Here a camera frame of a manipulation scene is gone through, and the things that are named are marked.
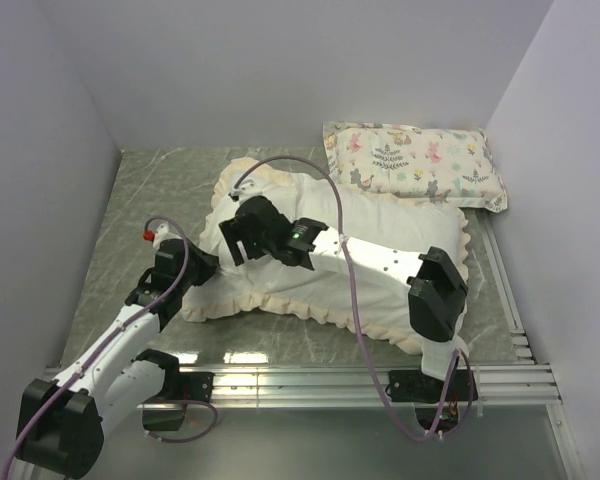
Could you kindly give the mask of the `grey and cream ruffled pillowcase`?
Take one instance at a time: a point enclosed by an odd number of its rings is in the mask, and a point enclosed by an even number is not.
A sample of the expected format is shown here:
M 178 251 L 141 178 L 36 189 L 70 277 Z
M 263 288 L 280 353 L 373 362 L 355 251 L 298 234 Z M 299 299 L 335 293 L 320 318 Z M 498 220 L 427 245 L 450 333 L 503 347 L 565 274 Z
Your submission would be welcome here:
M 243 157 L 230 162 L 214 187 L 212 211 L 198 246 L 218 257 L 220 270 L 185 295 L 183 315 L 189 322 L 261 309 L 354 328 L 352 286 L 346 275 L 287 267 L 269 256 L 235 265 L 219 224 L 234 216 L 238 205 L 229 191 L 249 168 L 254 171 L 246 180 L 247 191 L 265 196 L 290 220 L 306 217 L 334 227 L 342 213 L 346 235 L 403 251 L 424 253 L 439 247 L 449 254 L 462 278 L 469 277 L 464 261 L 471 237 L 464 230 L 468 221 L 459 208 L 346 187 L 333 190 L 325 180 L 256 166 L 255 159 Z

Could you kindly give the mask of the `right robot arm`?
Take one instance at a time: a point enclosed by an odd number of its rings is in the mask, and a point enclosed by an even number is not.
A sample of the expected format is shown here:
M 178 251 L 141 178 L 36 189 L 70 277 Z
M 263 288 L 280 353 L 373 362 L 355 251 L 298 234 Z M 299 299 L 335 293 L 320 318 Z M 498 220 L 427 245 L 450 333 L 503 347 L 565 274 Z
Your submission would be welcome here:
M 446 251 L 396 250 L 348 237 L 318 220 L 290 221 L 263 196 L 244 201 L 219 228 L 237 266 L 268 255 L 289 267 L 347 274 L 351 284 L 360 278 L 398 295 L 422 338 L 422 391 L 440 400 L 454 390 L 451 370 L 461 353 L 456 324 L 468 287 Z

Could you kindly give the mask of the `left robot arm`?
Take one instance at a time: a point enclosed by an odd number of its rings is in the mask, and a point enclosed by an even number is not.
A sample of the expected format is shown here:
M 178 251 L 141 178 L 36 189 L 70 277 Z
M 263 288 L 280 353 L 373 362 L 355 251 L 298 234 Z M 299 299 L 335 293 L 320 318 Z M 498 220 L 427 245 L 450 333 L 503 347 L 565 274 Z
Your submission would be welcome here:
M 106 436 L 137 406 L 152 400 L 185 407 L 209 397 L 185 392 L 177 357 L 148 348 L 180 311 L 184 294 L 210 280 L 217 256 L 190 240 L 162 240 L 101 337 L 51 380 L 35 379 L 21 399 L 13 459 L 84 477 Z

